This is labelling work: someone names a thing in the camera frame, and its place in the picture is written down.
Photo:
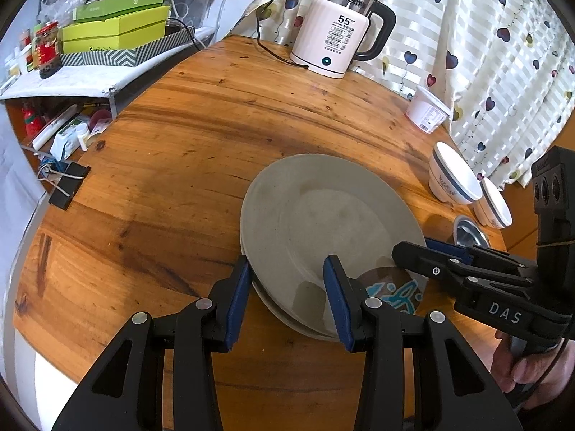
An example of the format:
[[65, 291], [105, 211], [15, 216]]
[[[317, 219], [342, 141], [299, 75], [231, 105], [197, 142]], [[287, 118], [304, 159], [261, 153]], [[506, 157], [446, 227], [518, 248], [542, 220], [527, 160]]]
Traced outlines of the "right human hand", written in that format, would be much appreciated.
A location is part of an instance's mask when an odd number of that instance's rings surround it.
[[532, 395], [524, 402], [523, 409], [534, 409], [552, 402], [563, 393], [574, 372], [574, 341], [570, 340], [561, 354], [557, 347], [548, 353], [533, 354], [515, 360], [509, 351], [509, 336], [495, 333], [500, 341], [493, 353], [491, 374], [504, 393], [511, 392], [517, 384], [536, 383], [557, 356], [557, 363]]

